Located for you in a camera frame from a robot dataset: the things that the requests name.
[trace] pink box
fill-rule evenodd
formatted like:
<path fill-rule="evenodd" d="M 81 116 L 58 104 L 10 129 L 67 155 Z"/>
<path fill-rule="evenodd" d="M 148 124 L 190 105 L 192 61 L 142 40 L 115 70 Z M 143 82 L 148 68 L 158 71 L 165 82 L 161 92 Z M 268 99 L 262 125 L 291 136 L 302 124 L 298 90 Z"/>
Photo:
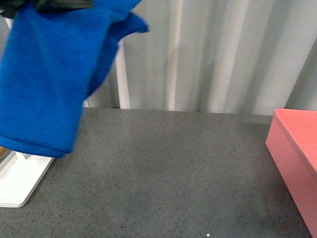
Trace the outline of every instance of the pink box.
<path fill-rule="evenodd" d="M 266 145 L 312 237 L 317 238 L 317 112 L 276 109 Z"/>

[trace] fabric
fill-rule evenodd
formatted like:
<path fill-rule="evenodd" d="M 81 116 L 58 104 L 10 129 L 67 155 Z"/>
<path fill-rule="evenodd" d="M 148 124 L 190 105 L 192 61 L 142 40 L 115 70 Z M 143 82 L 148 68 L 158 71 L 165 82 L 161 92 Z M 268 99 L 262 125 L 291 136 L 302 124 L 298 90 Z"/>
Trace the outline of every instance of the fabric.
<path fill-rule="evenodd" d="M 17 11 L 29 0 L 0 0 L 0 15 L 13 19 Z M 84 8 L 92 8 L 92 0 L 34 0 L 37 12 L 72 11 Z"/>
<path fill-rule="evenodd" d="M 102 83 L 118 41 L 147 26 L 140 0 L 95 0 L 94 8 L 17 13 L 0 66 L 0 145 L 62 157 L 72 150 L 83 101 Z"/>

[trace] black object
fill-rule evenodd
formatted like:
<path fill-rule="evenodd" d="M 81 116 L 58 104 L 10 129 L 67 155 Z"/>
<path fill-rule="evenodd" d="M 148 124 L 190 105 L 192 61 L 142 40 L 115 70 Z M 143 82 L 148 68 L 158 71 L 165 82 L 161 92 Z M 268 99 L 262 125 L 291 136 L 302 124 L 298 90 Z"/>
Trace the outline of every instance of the black object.
<path fill-rule="evenodd" d="M 0 0 L 1 16 L 13 19 L 27 0 Z M 92 0 L 34 0 L 34 8 L 39 13 L 73 11 L 92 8 Z"/>

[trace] curtain fold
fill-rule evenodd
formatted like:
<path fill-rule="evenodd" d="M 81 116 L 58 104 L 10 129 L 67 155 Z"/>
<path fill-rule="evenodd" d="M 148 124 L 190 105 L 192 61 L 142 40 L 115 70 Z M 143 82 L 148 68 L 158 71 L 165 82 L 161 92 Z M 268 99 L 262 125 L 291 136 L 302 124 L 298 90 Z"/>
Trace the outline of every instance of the curtain fold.
<path fill-rule="evenodd" d="M 134 11 L 151 31 L 123 40 L 132 109 L 317 110 L 315 0 L 143 0 Z M 114 73 L 88 102 L 118 107 Z"/>

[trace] speckled gray surface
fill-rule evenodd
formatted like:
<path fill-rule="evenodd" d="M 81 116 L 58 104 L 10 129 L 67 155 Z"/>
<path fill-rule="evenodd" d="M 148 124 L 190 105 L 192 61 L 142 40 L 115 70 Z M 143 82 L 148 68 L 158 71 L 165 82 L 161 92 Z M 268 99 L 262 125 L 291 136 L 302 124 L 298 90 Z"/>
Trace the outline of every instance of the speckled gray surface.
<path fill-rule="evenodd" d="M 87 109 L 75 151 L 4 238 L 310 238 L 265 146 L 271 117 Z"/>

